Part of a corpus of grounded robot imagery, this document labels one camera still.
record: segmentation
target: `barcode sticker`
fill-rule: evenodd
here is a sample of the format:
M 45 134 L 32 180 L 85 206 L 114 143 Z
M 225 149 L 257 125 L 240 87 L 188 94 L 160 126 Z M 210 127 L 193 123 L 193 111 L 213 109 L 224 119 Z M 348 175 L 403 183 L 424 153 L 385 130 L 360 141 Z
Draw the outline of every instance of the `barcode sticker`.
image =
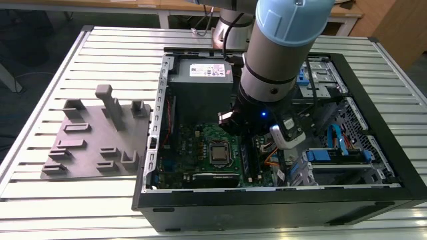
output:
M 285 174 L 282 173 L 282 171 L 280 169 L 277 171 L 277 177 L 281 179 L 281 181 L 285 181 Z

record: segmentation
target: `motherboard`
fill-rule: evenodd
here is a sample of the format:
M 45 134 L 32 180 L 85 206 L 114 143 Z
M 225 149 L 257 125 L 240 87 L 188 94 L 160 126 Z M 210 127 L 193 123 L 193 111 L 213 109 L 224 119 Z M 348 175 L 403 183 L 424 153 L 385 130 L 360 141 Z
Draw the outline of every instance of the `motherboard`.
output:
M 253 139 L 260 156 L 256 179 L 245 169 L 240 137 L 230 136 L 217 124 L 180 125 L 173 136 L 161 151 L 160 189 L 273 185 L 270 168 L 261 166 L 261 146 L 266 143 L 262 136 Z

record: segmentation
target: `red cable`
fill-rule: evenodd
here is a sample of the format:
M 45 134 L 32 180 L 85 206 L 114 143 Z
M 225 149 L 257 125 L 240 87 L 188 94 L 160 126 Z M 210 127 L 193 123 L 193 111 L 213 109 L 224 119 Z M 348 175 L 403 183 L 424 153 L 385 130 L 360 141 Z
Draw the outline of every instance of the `red cable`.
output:
M 164 148 L 168 139 L 169 139 L 169 135 L 170 135 L 170 130 L 172 130 L 172 120 L 170 120 L 170 102 L 169 99 L 165 100 L 166 101 L 166 119 L 168 119 L 168 130 L 166 130 L 166 135 L 165 135 L 165 139 L 161 145 L 161 148 Z

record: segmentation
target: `wooden desk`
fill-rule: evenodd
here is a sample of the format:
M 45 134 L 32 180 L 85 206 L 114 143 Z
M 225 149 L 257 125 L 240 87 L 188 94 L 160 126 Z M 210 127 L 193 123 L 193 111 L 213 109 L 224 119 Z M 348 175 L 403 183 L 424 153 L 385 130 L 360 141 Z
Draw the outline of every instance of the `wooden desk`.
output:
M 110 2 L 110 0 L 0 0 L 0 9 L 114 13 L 114 14 L 152 14 L 158 16 L 160 27 L 169 29 L 169 16 L 204 16 L 202 5 L 185 0 L 136 0 Z M 214 8 L 213 16 L 220 16 L 220 9 Z M 337 36 L 347 37 L 353 26 L 364 16 L 357 5 L 351 10 L 336 5 L 328 22 L 340 23 Z

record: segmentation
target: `desk leg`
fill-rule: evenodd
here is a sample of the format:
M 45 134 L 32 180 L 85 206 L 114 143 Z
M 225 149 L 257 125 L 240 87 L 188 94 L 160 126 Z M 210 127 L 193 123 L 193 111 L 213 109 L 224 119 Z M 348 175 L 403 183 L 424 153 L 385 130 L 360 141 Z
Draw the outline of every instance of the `desk leg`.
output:
M 357 18 L 347 18 L 345 19 L 345 22 L 341 24 L 340 28 L 338 28 L 338 31 L 337 31 L 337 34 L 336 36 L 338 37 L 348 37 L 349 36 L 349 33 L 352 32 L 353 30 L 353 27 L 356 25 L 356 22 L 357 22 Z
M 18 82 L 14 82 L 16 79 L 5 69 L 5 67 L 0 64 L 0 81 L 4 85 L 10 89 L 13 93 L 20 93 L 22 90 L 22 86 Z
M 160 28 L 169 29 L 169 11 L 168 10 L 158 10 L 158 21 L 160 21 Z

